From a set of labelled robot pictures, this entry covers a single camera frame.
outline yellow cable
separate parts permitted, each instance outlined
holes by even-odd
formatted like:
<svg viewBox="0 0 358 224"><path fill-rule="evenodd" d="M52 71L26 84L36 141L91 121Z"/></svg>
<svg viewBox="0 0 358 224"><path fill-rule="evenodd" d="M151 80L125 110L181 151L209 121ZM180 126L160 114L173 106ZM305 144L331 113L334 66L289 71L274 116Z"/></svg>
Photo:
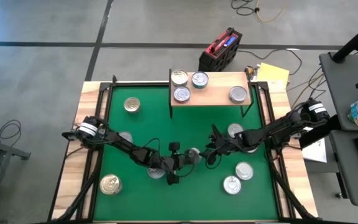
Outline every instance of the yellow cable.
<svg viewBox="0 0 358 224"><path fill-rule="evenodd" d="M322 73L321 75L319 75L317 78L315 78L312 82L310 82L310 85L313 84L315 81L317 81L318 78L322 77L324 74ZM292 107L294 107L296 105L296 102L298 102L299 98L301 98L301 95L309 88L309 85L307 85L302 92L299 94L298 98L295 100L295 102L293 102Z"/></svg>
<svg viewBox="0 0 358 224"><path fill-rule="evenodd" d="M285 9L285 6L287 5L287 2L288 2L288 0L284 0L284 4L283 4L283 6L281 7L281 11L277 14L277 16L275 16L275 17L274 17L273 19L271 19L271 20L264 20L264 19L262 19L261 16L259 15L259 11L257 11L256 14L258 15L259 19L260 19L262 22L272 22L272 21L274 21L275 19L277 19L278 16L281 15L281 13L282 13L282 12L284 11L284 9ZM256 8L258 8L258 5L259 5L259 0L256 2Z"/></svg>

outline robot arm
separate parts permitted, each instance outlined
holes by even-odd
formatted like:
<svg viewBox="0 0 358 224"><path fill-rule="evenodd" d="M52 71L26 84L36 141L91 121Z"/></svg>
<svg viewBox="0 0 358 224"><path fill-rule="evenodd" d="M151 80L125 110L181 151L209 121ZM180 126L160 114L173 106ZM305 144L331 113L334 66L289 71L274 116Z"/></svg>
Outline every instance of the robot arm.
<svg viewBox="0 0 358 224"><path fill-rule="evenodd" d="M118 132L110 129L104 120L94 116L87 116L76 131L62 133L62 136L68 140L79 139L87 148L96 148L103 144L114 146L128 154L130 159L140 166L164 170L167 173L168 185L179 183L176 170L180 170L184 165L194 165L191 159L177 153L180 148L179 142L169 144L171 156L160 156L159 149L134 145L121 137Z"/></svg>
<svg viewBox="0 0 358 224"><path fill-rule="evenodd" d="M285 116L277 119L260 129L250 129L234 134L234 138L220 133L215 125L212 125L212 134L209 135L211 143L206 147L207 150L200 153L206 159L208 165L216 162L216 156L223 154L230 155L232 152L251 151L263 142L269 149L282 149L285 147L291 136L300 132L307 126L316 127L324 124L329 115L324 110L314 110L313 108L323 105L313 99L297 105Z"/></svg>

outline concrete floor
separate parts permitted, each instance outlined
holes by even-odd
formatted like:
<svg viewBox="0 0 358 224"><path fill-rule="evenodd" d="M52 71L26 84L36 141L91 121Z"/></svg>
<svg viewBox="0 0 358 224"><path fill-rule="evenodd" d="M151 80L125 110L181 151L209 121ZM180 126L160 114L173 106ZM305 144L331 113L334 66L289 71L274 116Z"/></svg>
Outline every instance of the concrete floor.
<svg viewBox="0 0 358 224"><path fill-rule="evenodd" d="M271 17L281 3L263 0L261 13ZM0 0L0 41L95 42L106 4L107 0ZM244 34L242 44L342 45L358 32L358 1L289 0L282 16L266 24L255 15L238 16L229 0L115 0L103 42L207 44L229 26ZM92 50L0 47L0 127L19 119L22 138L16 146L32 153L29 161L11 161L0 190L0 221L47 219L67 144L60 133L71 127ZM110 80L112 75L119 80L166 80L169 68L196 70L202 50L102 48L92 80ZM289 88L308 80L319 67L318 55L326 52L296 51L303 65L290 77ZM238 53L226 71L260 62ZM264 62L291 71L298 66L288 52L275 52ZM301 90L288 92L291 103ZM329 92L319 100L335 113ZM322 218L358 222L358 207L332 197L338 190L334 175L311 174L310 181Z"/></svg>

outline yellow paper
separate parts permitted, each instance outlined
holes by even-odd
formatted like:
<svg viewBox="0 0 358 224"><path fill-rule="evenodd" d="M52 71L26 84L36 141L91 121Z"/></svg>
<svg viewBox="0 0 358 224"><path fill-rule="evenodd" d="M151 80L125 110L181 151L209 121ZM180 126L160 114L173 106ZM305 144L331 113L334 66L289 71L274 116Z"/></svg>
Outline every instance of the yellow paper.
<svg viewBox="0 0 358 224"><path fill-rule="evenodd" d="M280 82L285 87L287 85L289 75L290 71L288 70L266 63L261 63L257 75L257 80L258 82Z"/></svg>

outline green mat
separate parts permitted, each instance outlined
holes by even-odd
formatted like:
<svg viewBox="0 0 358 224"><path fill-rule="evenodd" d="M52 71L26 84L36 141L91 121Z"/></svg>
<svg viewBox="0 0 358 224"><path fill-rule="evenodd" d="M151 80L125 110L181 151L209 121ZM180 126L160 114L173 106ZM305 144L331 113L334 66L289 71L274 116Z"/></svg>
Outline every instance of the green mat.
<svg viewBox="0 0 358 224"><path fill-rule="evenodd" d="M140 111L136 114L127 113L123 107L124 101L132 96L140 100ZM220 132L226 132L231 123L241 123L247 129L260 128L257 102L244 119L237 106L174 108L173 119L170 119L168 87L114 87L110 126L116 131L129 131L138 146L152 138L160 138L162 155L170 155L168 144L173 141L180 142L182 153L191 147L204 151L209 143L211 124L215 124ZM156 149L157 143L149 146ZM99 190L94 220L276 220L277 210L264 150L261 146L254 154L223 156L220 166L214 170L207 169L203 159L188 177L169 186L165 176L157 180L150 178L147 168L136 165L120 150L106 146L101 178L116 174L122 180L123 190L114 196ZM251 164L254 176L242 181L240 193L229 195L223 189L223 180L235 175L235 167L240 161Z"/></svg>

